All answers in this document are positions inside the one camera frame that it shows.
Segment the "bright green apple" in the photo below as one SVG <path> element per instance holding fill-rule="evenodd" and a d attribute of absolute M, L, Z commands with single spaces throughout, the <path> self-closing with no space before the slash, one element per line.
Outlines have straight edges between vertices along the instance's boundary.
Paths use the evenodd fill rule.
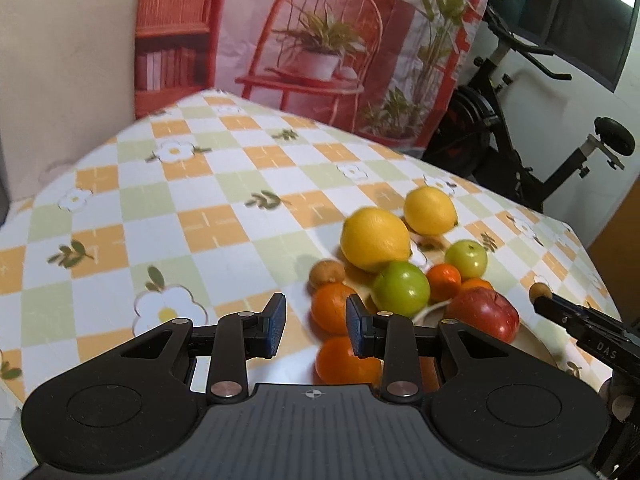
<path fill-rule="evenodd" d="M 427 306 L 431 286 L 426 275 L 410 262 L 394 261 L 378 274 L 371 298 L 378 310 L 413 318 Z"/>

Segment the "orange mandarin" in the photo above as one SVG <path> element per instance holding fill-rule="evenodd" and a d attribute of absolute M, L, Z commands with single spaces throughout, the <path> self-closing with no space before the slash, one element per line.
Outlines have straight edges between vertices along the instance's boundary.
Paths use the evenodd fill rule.
<path fill-rule="evenodd" d="M 356 290 L 342 283 L 329 283 L 319 287 L 311 299 L 311 317 L 327 333 L 336 336 L 348 334 L 346 300 Z"/>
<path fill-rule="evenodd" d="M 382 362 L 377 358 L 358 358 L 349 336 L 326 340 L 318 351 L 314 369 L 328 385 L 377 386 L 382 376 Z"/>
<path fill-rule="evenodd" d="M 470 290 L 474 288 L 494 290 L 494 286 L 491 285 L 491 282 L 483 280 L 482 278 L 469 278 L 460 286 L 460 290 Z"/>
<path fill-rule="evenodd" d="M 431 287 L 430 301 L 432 304 L 454 298 L 462 284 L 459 270 L 448 263 L 439 263 L 432 266 L 426 272 L 426 278 Z"/>

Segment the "small brown kiwi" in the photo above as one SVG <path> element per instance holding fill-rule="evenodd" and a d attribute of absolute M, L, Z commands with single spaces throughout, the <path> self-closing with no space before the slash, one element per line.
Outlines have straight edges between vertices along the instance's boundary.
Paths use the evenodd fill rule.
<path fill-rule="evenodd" d="M 308 283 L 313 289 L 324 285 L 340 284 L 346 278 L 344 264 L 331 259 L 323 259 L 316 262 L 308 274 Z"/>

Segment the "bright red apple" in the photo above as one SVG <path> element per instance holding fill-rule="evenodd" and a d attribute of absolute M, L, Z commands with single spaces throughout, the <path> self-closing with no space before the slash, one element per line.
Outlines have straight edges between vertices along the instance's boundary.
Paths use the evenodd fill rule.
<path fill-rule="evenodd" d="M 495 290 L 462 290 L 445 308 L 446 318 L 454 318 L 506 344 L 514 341 L 520 315 L 505 296 Z"/>

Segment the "yellow lemon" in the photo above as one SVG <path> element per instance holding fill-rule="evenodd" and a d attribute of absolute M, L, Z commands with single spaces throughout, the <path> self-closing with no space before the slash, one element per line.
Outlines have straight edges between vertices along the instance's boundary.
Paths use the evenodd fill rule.
<path fill-rule="evenodd" d="M 434 186 L 421 186 L 407 194 L 404 217 L 414 232 L 425 236 L 442 235 L 458 223 L 451 198 Z"/>
<path fill-rule="evenodd" d="M 381 272 L 394 261 L 411 255 L 409 231 L 396 214 L 378 207 L 363 207 L 343 223 L 340 247 L 345 259 L 356 268 Z"/>

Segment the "yellow-green apple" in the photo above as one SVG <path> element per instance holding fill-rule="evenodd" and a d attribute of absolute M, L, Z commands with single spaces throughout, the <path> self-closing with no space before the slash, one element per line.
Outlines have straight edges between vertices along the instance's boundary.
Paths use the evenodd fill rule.
<path fill-rule="evenodd" d="M 463 281 L 481 278 L 488 265 L 487 250 L 475 240 L 458 240 L 447 248 L 445 262 L 459 271 Z"/>

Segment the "beige ceramic bowl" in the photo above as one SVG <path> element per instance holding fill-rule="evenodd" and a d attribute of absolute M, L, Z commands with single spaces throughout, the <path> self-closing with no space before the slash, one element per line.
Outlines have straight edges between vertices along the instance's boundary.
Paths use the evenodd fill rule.
<path fill-rule="evenodd" d="M 390 310 L 372 313 L 355 295 L 345 301 L 345 313 L 354 355 L 383 362 L 381 396 L 399 404 L 413 404 L 424 397 L 423 359 L 435 362 L 440 382 L 457 375 L 451 346 L 444 339 L 447 327 L 471 335 L 479 359 L 493 359 L 500 356 L 500 346 L 512 344 L 521 325 L 518 311 L 505 296 L 481 287 L 459 292 L 432 326 L 414 324 L 408 316 Z"/>

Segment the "wooden door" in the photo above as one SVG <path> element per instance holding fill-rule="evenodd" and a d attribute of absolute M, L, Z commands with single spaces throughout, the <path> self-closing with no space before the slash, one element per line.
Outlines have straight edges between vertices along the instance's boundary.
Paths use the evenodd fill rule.
<path fill-rule="evenodd" d="M 636 182 L 588 252 L 620 316 L 639 316 L 639 182 Z"/>

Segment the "floral checkered tablecloth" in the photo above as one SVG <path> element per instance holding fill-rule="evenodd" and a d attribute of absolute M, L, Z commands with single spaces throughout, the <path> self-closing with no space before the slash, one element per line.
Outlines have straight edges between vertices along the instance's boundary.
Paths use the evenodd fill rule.
<path fill-rule="evenodd" d="M 265 382 L 306 382 L 319 339 L 307 274 L 337 257 L 362 207 L 401 211 L 421 185 L 449 194 L 478 240 L 486 278 L 521 315 L 530 348 L 600 386 L 608 368 L 537 316 L 536 280 L 589 307 L 615 306 L 585 248 L 553 220 L 424 162 L 303 117 L 207 90 L 136 122 L 97 148 L 1 231 L 1 352 L 24 399 L 55 374 L 187 314 L 214 322 L 280 290 L 278 355 L 250 366 Z"/>

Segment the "black exercise bike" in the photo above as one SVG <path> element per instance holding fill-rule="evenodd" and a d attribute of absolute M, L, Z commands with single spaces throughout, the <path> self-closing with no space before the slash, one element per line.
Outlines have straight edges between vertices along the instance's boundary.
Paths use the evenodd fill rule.
<path fill-rule="evenodd" d="M 599 116 L 577 148 L 571 152 L 560 149 L 566 159 L 549 177 L 541 180 L 536 176 L 530 166 L 532 158 L 521 153 L 524 136 L 530 136 L 530 147 L 543 155 L 552 151 L 551 138 L 531 114 L 518 119 L 506 110 L 509 87 L 515 79 L 503 74 L 499 82 L 494 81 L 495 72 L 514 52 L 551 80 L 570 81 L 572 75 L 554 72 L 541 63 L 541 55 L 551 58 L 555 52 L 518 38 L 493 4 L 488 4 L 483 21 L 497 38 L 497 45 L 490 55 L 474 58 L 476 71 L 468 82 L 454 89 L 422 160 L 537 212 L 543 211 L 544 202 L 575 174 L 587 177 L 587 160 L 595 152 L 602 153 L 612 169 L 623 170 L 623 159 L 634 154 L 636 140 L 617 120 Z"/>

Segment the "pink printed backdrop cloth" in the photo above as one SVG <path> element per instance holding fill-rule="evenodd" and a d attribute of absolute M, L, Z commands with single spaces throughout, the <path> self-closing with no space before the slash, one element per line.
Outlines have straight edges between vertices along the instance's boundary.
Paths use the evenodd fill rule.
<path fill-rule="evenodd" d="M 488 0 L 138 0 L 134 112 L 207 88 L 424 148 Z"/>

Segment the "dark window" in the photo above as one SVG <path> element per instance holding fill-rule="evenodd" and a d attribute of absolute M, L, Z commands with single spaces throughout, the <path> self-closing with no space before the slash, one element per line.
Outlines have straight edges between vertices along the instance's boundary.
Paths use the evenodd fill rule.
<path fill-rule="evenodd" d="M 639 0 L 490 0 L 512 32 L 554 51 L 613 91 L 636 30 Z"/>

